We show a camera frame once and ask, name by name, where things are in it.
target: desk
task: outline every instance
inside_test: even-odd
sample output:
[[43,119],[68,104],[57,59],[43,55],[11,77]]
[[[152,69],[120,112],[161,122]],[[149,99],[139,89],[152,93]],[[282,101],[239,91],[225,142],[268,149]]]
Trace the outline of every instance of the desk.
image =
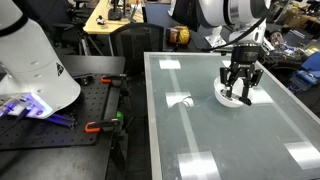
[[[121,21],[109,21],[108,11],[113,6],[108,4],[108,0],[100,0],[99,4],[96,6],[83,30],[88,34],[110,34],[114,30],[130,23],[128,18],[122,18]],[[102,18],[106,20],[105,25],[98,25],[96,19],[101,15]],[[136,11],[134,18],[137,22],[143,22],[143,15],[140,11]]]
[[265,103],[224,107],[213,88],[223,61],[145,53],[153,180],[319,178],[320,120],[259,63]]
[[[154,4],[146,3],[146,16],[148,23],[163,26],[165,29],[180,25],[180,23],[174,21],[169,15],[169,4]],[[187,46],[179,46],[178,51],[182,52],[199,52],[201,48],[210,48],[210,45],[205,40],[204,36],[211,35],[212,29],[205,29],[200,26],[198,32],[191,31],[191,42]],[[224,39],[229,39],[230,31],[223,28],[221,35]],[[164,42],[165,49],[171,46]]]
[[[119,74],[123,72],[125,61],[121,57],[65,56],[61,62],[70,74]],[[108,101],[114,98],[118,99],[119,94],[109,95]],[[102,133],[95,146],[2,151],[0,179],[105,179],[111,140],[112,133]]]
[[320,20],[317,17],[303,15],[297,9],[288,9],[284,18],[286,18],[284,23],[290,28],[305,29],[314,35],[313,39],[319,38]]

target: orange clamp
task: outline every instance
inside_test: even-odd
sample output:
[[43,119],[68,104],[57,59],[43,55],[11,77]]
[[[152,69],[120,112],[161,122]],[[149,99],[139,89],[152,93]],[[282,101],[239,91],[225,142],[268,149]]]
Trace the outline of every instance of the orange clamp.
[[112,83],[112,80],[111,79],[107,79],[105,76],[101,76],[100,81],[102,83],[107,83],[107,84]]
[[95,122],[88,122],[86,124],[86,127],[85,127],[86,133],[98,133],[98,132],[100,132],[101,128],[89,128],[88,127],[90,124],[94,124],[94,123]]

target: wire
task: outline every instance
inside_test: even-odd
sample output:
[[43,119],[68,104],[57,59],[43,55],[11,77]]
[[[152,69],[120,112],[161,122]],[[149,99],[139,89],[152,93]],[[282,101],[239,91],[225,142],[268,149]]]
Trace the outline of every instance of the wire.
[[260,26],[260,24],[267,18],[268,14],[269,14],[270,9],[268,9],[265,12],[265,15],[258,21],[256,22],[252,27],[250,27],[246,32],[244,32],[243,34],[241,34],[239,37],[237,37],[236,39],[234,39],[233,41],[230,41],[229,43],[225,44],[225,45],[221,45],[221,46],[217,46],[214,48],[209,48],[209,49],[205,49],[203,48],[202,51],[203,52],[209,52],[209,51],[214,51],[216,49],[221,49],[224,48],[226,46],[232,45],[237,43],[238,41],[240,41],[241,39],[245,38],[246,36],[248,36],[250,33],[252,33],[257,27]]
[[189,98],[191,98],[191,96],[187,96],[187,97],[183,98],[183,99],[181,100],[181,102],[179,102],[179,103],[183,103],[184,105],[186,105],[186,103],[187,103],[186,106],[190,109],[191,106],[190,106],[189,102],[187,101],[187,99],[189,99]]
[[266,58],[265,57],[263,57],[263,62],[261,64],[264,65],[264,63],[266,63]]
[[290,69],[290,70],[294,70],[294,71],[299,71],[298,68],[287,67],[287,66],[274,67],[273,69]]
[[271,67],[269,67],[268,70],[271,70],[272,68],[277,67],[277,66],[278,66],[278,62],[274,63],[274,65],[272,65]]
[[0,137],[5,135],[8,131],[10,131],[12,128],[14,128],[19,122],[21,122],[21,120],[31,111],[31,109],[29,109],[28,107],[26,107],[24,110],[22,110],[22,112],[19,114],[19,116],[17,116],[16,121],[14,123],[12,123],[12,125],[4,130],[2,133],[0,133]]
[[130,116],[134,117],[134,118],[146,118],[148,117],[148,115],[136,115],[134,113],[132,113],[131,111],[129,112]]
[[45,18],[47,18],[47,17],[51,14],[51,12],[52,12],[52,10],[53,10],[53,8],[54,8],[54,6],[56,5],[57,2],[58,2],[58,0],[55,0],[55,1],[52,3],[52,6],[51,6],[50,10],[47,12],[47,14],[44,15],[42,18],[36,20],[36,22],[40,22],[40,21],[44,20]]

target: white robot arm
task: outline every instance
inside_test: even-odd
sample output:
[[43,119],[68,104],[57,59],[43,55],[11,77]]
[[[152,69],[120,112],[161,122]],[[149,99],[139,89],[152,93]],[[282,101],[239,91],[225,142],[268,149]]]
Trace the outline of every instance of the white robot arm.
[[220,69],[220,81],[226,90],[221,94],[232,100],[233,86],[243,80],[242,96],[238,99],[251,105],[249,88],[257,86],[262,70],[255,70],[259,47],[264,41],[266,21],[271,0],[197,0],[198,20],[205,28],[234,25],[229,41],[235,41],[231,65]]
[[41,27],[25,17],[12,0],[0,1],[0,117],[45,119],[74,102],[80,86],[65,70]]

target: black chair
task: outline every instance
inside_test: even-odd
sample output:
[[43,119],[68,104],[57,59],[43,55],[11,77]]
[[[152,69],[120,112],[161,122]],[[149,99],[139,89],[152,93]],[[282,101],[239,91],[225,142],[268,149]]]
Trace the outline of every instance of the black chair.
[[[88,45],[84,45],[82,39],[85,38],[87,42],[89,37],[83,31],[83,27],[90,15],[74,9],[68,0],[15,0],[15,3],[30,19],[40,24],[54,46],[70,45],[79,51],[80,55],[83,49],[88,49]],[[102,55],[93,40],[91,38],[89,40]]]
[[126,58],[125,73],[144,72],[144,52],[163,51],[164,28],[148,23],[127,24],[110,34],[114,56]]

